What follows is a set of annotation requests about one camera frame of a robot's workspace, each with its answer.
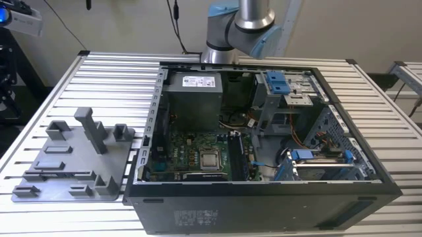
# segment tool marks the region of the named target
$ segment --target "label sticker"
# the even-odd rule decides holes
[[[184,87],[216,87],[214,77],[184,77]]]
[[[249,127],[254,127],[256,124],[256,119],[252,118],[250,122],[249,122]]]

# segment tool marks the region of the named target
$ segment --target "white label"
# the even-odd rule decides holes
[[[290,83],[290,88],[292,89],[301,89],[301,86],[296,83]]]
[[[254,127],[256,124],[256,119],[252,118],[250,122],[249,122],[249,127]]]
[[[184,85],[186,87],[216,87],[214,77],[184,77]]]

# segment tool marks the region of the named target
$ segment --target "metal frame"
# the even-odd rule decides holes
[[[422,63],[396,62],[391,74],[396,74],[422,97]]]
[[[93,106],[95,117],[132,124],[142,144],[145,127],[142,87],[157,77],[160,61],[198,62],[198,55],[91,53],[78,57],[46,103],[25,128],[11,149],[0,159],[2,233],[39,233],[43,236],[145,235],[133,207],[123,206],[123,195],[109,203],[17,204],[13,187],[34,161],[46,141],[42,125],[51,119],[69,118],[75,106]],[[257,61],[241,57],[242,64],[317,67],[338,96],[372,149],[380,157],[404,196],[383,207],[347,231],[300,233],[301,236],[387,236],[416,237],[422,234],[421,130],[415,129],[404,112],[395,106],[367,74],[345,60],[268,58]],[[296,236],[296,233],[257,233],[245,236]]]

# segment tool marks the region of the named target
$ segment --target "white cable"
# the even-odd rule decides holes
[[[220,124],[222,124],[222,126],[230,128],[230,129],[241,129],[241,128],[245,128],[245,127],[233,127],[233,126],[229,126],[228,124],[225,124],[222,121],[218,121]]]

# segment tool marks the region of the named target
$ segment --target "white wall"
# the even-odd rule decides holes
[[[202,51],[208,38],[209,4],[217,0],[180,0],[181,35],[189,51]],[[69,28],[89,50],[109,52],[181,53],[166,0],[49,0]],[[42,12],[45,34],[41,38],[14,33],[30,61],[45,81],[55,85],[78,52],[77,39],[63,27],[45,1],[27,0]],[[278,23],[288,1],[273,0]]]
[[[422,62],[422,0],[305,0],[288,57],[353,58],[367,72]]]

